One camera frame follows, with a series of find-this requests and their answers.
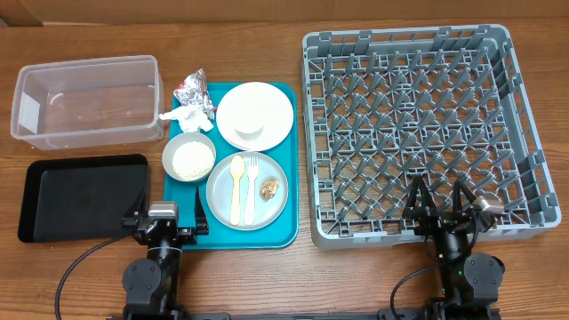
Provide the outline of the grey dishwasher rack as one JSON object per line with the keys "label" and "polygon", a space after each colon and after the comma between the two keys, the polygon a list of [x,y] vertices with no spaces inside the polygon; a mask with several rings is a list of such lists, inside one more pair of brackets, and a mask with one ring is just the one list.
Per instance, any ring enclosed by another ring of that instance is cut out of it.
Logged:
{"label": "grey dishwasher rack", "polygon": [[496,198],[485,241],[557,226],[560,205],[509,31],[498,24],[312,32],[302,41],[310,227],[322,250],[412,243],[421,176]]}

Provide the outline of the grey bowl of rice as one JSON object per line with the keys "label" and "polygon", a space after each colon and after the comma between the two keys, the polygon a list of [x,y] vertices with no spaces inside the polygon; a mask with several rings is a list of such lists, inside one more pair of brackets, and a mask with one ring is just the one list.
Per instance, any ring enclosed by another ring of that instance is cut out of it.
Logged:
{"label": "grey bowl of rice", "polygon": [[196,182],[205,179],[216,160],[216,149],[212,141],[202,133],[182,133],[166,144],[162,154],[162,165],[172,178],[182,182]]}

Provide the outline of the yellow plastic spoon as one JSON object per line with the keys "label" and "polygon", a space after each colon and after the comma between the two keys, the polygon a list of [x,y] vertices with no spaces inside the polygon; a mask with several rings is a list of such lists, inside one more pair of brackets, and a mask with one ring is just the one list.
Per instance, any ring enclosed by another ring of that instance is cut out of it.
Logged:
{"label": "yellow plastic spoon", "polygon": [[233,180],[233,190],[230,205],[230,224],[233,226],[236,226],[240,223],[240,180],[244,175],[244,171],[244,159],[241,156],[234,156],[230,163],[230,174]]}

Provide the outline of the grey plate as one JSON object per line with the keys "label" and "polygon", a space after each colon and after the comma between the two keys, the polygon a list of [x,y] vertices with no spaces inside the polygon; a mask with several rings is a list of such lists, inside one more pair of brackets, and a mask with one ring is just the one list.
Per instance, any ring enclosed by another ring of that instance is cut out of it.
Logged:
{"label": "grey plate", "polygon": [[[244,175],[240,180],[240,204],[241,215],[240,223],[236,226],[230,224],[230,205],[233,190],[233,180],[230,174],[230,163],[234,156],[241,156],[244,159]],[[248,226],[244,223],[245,204],[248,190],[247,171],[251,156],[259,158],[259,176],[255,181],[255,211],[254,223]],[[267,178],[276,178],[280,182],[280,186],[276,195],[264,201],[260,196],[261,184]],[[206,184],[206,202],[213,216],[221,222],[221,224],[240,231],[253,231],[265,228],[271,222],[284,212],[285,205],[288,200],[288,179],[281,166],[270,156],[259,152],[243,151],[227,156],[216,164],[207,180]]]}

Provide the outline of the crumpled aluminium foil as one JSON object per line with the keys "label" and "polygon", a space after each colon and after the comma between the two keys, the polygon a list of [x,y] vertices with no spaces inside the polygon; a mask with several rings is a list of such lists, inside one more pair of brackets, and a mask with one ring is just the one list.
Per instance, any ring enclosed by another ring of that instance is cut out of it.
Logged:
{"label": "crumpled aluminium foil", "polygon": [[187,76],[173,91],[182,106],[199,107],[210,120],[215,119],[216,107],[207,89],[206,75],[202,68]]}

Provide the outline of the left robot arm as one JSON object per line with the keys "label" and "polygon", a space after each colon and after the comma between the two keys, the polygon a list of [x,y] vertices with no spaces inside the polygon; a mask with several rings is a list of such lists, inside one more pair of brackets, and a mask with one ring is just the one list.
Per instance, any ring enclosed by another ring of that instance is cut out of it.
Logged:
{"label": "left robot arm", "polygon": [[195,245],[199,236],[209,234],[209,225],[195,192],[194,227],[179,225],[179,208],[173,201],[153,203],[146,211],[136,204],[122,218],[122,227],[147,256],[131,263],[124,271],[126,303],[124,319],[189,319],[178,303],[182,247]]}

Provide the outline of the clear plastic bin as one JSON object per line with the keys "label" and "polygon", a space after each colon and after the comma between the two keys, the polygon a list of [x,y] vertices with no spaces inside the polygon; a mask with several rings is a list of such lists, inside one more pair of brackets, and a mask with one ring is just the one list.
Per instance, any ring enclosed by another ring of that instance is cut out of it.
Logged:
{"label": "clear plastic bin", "polygon": [[162,113],[151,55],[28,65],[14,89],[11,135],[41,150],[161,140]]}

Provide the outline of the white plastic fork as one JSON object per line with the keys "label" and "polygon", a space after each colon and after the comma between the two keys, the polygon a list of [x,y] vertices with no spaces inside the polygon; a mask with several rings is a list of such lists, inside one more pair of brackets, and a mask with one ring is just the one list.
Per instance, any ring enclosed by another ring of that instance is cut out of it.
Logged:
{"label": "white plastic fork", "polygon": [[244,216],[244,223],[248,226],[251,226],[254,223],[255,181],[259,176],[259,170],[260,170],[259,158],[257,156],[251,156],[247,171],[248,190],[247,190],[245,216]]}

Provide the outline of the brown food scrap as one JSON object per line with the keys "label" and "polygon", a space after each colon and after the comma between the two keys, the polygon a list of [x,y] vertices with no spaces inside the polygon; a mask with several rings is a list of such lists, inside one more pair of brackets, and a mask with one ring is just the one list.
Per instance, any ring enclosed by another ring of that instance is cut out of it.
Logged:
{"label": "brown food scrap", "polygon": [[272,199],[280,186],[280,182],[276,178],[267,178],[260,187],[260,196],[264,201]]}

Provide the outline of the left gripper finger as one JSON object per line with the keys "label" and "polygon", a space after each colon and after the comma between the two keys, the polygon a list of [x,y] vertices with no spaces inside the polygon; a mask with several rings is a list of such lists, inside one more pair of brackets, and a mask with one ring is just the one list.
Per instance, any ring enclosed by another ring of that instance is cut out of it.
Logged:
{"label": "left gripper finger", "polygon": [[146,211],[148,202],[148,187],[144,186],[140,189],[138,195],[135,197],[134,202],[131,206],[132,216],[139,215],[141,212]]}
{"label": "left gripper finger", "polygon": [[199,188],[196,188],[195,204],[194,204],[195,223],[197,227],[206,227],[207,218],[200,198]]}

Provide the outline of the cream plastic cup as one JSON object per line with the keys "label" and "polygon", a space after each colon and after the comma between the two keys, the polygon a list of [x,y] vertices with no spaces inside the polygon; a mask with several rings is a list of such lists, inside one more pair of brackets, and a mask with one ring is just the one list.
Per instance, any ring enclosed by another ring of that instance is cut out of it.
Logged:
{"label": "cream plastic cup", "polygon": [[236,136],[243,141],[257,140],[263,132],[264,126],[254,127],[237,127],[235,129]]}

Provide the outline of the black plastic tray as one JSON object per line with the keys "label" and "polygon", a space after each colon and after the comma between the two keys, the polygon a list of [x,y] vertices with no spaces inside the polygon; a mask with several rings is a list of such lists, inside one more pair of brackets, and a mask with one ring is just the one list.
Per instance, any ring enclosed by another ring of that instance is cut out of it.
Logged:
{"label": "black plastic tray", "polygon": [[124,215],[148,187],[140,154],[39,160],[25,179],[18,238],[49,243],[125,236]]}

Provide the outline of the white pink-rimmed plate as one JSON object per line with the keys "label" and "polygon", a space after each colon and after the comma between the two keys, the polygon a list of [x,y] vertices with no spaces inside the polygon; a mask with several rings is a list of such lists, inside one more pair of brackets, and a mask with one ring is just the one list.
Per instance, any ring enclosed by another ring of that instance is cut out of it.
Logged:
{"label": "white pink-rimmed plate", "polygon": [[[216,125],[221,137],[245,151],[264,151],[283,142],[293,128],[293,104],[273,84],[249,82],[229,90],[221,99]],[[237,127],[264,126],[257,140],[243,141]]]}

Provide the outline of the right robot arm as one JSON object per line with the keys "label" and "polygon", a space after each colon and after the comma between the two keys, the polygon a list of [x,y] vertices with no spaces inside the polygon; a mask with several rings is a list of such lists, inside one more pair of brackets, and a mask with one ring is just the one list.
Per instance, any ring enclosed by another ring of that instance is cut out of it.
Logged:
{"label": "right robot arm", "polygon": [[488,231],[505,213],[504,205],[495,197],[475,196],[460,180],[454,182],[452,208],[436,208],[423,178],[413,178],[403,217],[417,223],[413,232],[432,241],[435,265],[417,270],[400,280],[390,295],[392,315],[397,290],[411,278],[430,270],[439,272],[443,295],[431,298],[424,307],[407,310],[410,319],[499,319],[500,311],[491,305],[505,273],[503,262],[486,253],[474,253],[480,234]]}

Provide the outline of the teal serving tray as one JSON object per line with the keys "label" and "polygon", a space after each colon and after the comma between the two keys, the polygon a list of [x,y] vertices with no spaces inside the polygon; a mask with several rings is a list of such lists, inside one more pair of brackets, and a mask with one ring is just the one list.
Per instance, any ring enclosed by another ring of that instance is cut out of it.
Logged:
{"label": "teal serving tray", "polygon": [[[233,147],[220,135],[217,128],[205,134],[216,149],[218,164],[227,156],[243,152]],[[299,142],[297,121],[286,139],[276,147],[259,153],[273,158],[284,170],[288,179],[288,200],[284,212],[268,226],[253,231],[240,231],[229,228],[219,222],[212,214],[206,202],[206,184],[209,176],[199,182],[182,182],[167,176],[164,183],[164,200],[177,203],[180,212],[179,225],[194,227],[194,199],[199,188],[204,213],[209,224],[209,234],[200,236],[197,244],[186,245],[186,250],[239,250],[239,249],[278,249],[291,244],[299,231]]]}

